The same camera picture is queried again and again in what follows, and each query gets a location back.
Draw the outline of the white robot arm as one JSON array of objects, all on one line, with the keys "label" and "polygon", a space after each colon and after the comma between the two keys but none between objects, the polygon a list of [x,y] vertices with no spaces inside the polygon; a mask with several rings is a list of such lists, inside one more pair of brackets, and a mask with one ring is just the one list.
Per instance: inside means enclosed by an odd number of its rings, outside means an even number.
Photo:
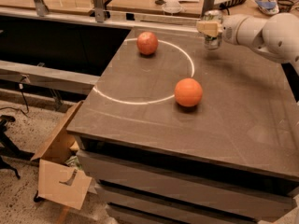
[{"label": "white robot arm", "polygon": [[233,45],[245,46],[265,59],[290,63],[299,75],[299,18],[278,13],[269,19],[237,14],[222,21],[199,21],[197,30],[211,37],[221,35]]}]

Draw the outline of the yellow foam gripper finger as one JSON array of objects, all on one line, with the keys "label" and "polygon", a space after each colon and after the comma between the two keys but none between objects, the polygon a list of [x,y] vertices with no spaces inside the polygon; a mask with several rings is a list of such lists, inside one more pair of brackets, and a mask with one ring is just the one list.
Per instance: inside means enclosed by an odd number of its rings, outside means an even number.
[{"label": "yellow foam gripper finger", "polygon": [[218,21],[199,21],[196,28],[199,33],[211,37],[217,37],[222,32],[221,23]]}]

